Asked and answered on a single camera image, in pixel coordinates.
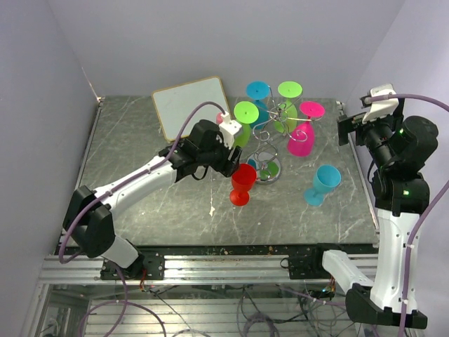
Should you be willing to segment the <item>green wine glass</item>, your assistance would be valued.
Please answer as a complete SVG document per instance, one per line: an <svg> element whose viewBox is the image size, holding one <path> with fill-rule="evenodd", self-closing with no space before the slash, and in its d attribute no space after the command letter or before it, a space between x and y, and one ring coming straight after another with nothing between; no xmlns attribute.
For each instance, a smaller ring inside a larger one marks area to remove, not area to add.
<svg viewBox="0 0 449 337"><path fill-rule="evenodd" d="M302 86L296 81L284 81L278 85L278 93L284 101L276 106L274 128L284 135L297 126L298 112L295 103L302 95Z"/></svg>
<svg viewBox="0 0 449 337"><path fill-rule="evenodd" d="M240 125L242 125L242 134L236 138L235 144L236 146L245 147L251 135L250 124L257 121L259 109L252 102L241 101L234 107L234 116Z"/></svg>

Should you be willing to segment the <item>pink wine glass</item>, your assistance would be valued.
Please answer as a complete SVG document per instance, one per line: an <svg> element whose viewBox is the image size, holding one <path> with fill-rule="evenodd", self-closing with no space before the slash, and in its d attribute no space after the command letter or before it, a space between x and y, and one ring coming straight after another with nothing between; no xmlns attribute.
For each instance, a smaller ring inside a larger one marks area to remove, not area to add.
<svg viewBox="0 0 449 337"><path fill-rule="evenodd" d="M319 103L305 101L300 104L300 111L307 119L290 134L287 150L296 157L307 157L311 154L315 143L315 131L312 122L323 117L326 110Z"/></svg>

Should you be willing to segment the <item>blue wine glass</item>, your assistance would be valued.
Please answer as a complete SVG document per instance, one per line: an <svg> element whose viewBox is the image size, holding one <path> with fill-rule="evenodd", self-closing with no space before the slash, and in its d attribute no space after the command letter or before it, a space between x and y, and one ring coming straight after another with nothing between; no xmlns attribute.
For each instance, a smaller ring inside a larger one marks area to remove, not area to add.
<svg viewBox="0 0 449 337"><path fill-rule="evenodd" d="M340 171L332 165L322 165L312 180L312 188L304 193L304 200L311 206L320 206L324 197L331 193L342 180Z"/></svg>
<svg viewBox="0 0 449 337"><path fill-rule="evenodd" d="M255 130L261 129L269 120L269 113L264 99L270 94L269 86L263 81L253 81L246 87L246 95L253 100L253 104L258 108L259 117L250 124Z"/></svg>

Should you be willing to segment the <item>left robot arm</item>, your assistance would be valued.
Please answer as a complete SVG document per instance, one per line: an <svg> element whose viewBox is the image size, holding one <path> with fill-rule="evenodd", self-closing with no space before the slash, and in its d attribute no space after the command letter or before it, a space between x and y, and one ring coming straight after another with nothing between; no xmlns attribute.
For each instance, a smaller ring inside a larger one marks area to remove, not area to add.
<svg viewBox="0 0 449 337"><path fill-rule="evenodd" d="M121 274L135 279L145 268L144 255L114 231L114 220L154 191L194 177L197 169L212 169L230 177L239 167L241 147L235 138L242 126L235 120L216 124L205 119L172 147L113 183L90 190L83 185L72 195L62 226L89 258L114 263Z"/></svg>

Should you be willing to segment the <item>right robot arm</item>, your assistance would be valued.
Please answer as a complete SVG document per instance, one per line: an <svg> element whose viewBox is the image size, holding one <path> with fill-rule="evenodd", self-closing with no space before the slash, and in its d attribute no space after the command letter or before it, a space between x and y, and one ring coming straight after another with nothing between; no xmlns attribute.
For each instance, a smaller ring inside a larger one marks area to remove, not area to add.
<svg viewBox="0 0 449 337"><path fill-rule="evenodd" d="M377 169L371 187L380 238L374 279L367 278L341 250L327 250L309 261L319 278L329 273L344 291L351 321L362 324L425 329L413 289L419 243L418 220L429 206L430 189L420 170L438 147L438 129L424 117L387 117L364 123L362 116L341 116L339 143L349 133L367 148Z"/></svg>

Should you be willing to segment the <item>red wine glass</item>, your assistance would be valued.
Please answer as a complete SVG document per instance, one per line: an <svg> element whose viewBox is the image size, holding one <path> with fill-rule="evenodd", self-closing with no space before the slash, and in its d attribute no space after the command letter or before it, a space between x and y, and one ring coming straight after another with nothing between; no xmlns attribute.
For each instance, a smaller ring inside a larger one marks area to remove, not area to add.
<svg viewBox="0 0 449 337"><path fill-rule="evenodd" d="M232 175L232 187L229 199L235 206L245 206L249 200L249 191L253 188L257 179L257 172L249 164L241 164L239 169Z"/></svg>

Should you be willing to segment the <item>chrome wine glass rack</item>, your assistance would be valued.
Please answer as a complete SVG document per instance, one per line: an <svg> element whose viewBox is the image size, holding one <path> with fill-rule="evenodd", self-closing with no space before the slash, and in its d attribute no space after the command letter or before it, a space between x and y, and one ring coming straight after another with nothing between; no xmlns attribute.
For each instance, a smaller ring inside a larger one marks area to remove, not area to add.
<svg viewBox="0 0 449 337"><path fill-rule="evenodd" d="M246 163L253 166L257 172L256 182L259 184L273 183L280 178L281 161L279 159L279 150L276 144L279 141L285 140L287 149L287 144L290 138L290 133L284 135L282 133L279 133L274 128L275 109L278 104L284 101L284 98L280 96L283 100L281 102L277 102L274 98L274 93L271 86L269 84L267 85L269 86L270 94L264 99L264 103L268 108L269 120L259 130L251 128L250 138L253 138L257 141L257 148L246 157ZM253 100L251 98L243 101L253 103ZM297 126L302 124L307 119L307 117L300 111L301 103L303 102L301 101L300 96L300 98L295 103L298 112Z"/></svg>

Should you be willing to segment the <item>small pink bottle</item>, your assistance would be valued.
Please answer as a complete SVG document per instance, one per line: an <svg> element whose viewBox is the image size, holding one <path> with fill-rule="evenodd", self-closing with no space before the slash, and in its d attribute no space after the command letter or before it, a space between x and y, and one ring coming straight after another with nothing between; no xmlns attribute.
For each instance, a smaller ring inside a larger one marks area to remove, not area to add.
<svg viewBox="0 0 449 337"><path fill-rule="evenodd" d="M224 113L224 114L219 113L215 118L215 123L217 125L220 125L221 123L223 123L225 121L226 117L227 117L227 113Z"/></svg>

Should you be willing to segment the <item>small whiteboard with wooden frame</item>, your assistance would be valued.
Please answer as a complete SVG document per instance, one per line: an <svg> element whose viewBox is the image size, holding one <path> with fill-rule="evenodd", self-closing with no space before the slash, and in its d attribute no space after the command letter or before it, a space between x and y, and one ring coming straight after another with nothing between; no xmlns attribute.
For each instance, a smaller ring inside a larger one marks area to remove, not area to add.
<svg viewBox="0 0 449 337"><path fill-rule="evenodd" d="M152 93L164 138L174 141L189 114L201 103L211 101L229 110L221 79L217 76L164 88Z"/></svg>

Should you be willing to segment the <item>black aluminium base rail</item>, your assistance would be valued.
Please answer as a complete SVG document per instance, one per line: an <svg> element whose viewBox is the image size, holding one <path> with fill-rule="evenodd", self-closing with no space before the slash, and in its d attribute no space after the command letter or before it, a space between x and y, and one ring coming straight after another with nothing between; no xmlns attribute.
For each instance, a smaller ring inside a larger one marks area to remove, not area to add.
<svg viewBox="0 0 449 337"><path fill-rule="evenodd" d="M335 277L319 266L326 248L340 248L367 277L373 279L377 248L372 244L287 244L237 246L139 246L151 285L294 284L326 282ZM45 258L38 280L43 284L106 285L119 276L101 257L78 256L60 264Z"/></svg>

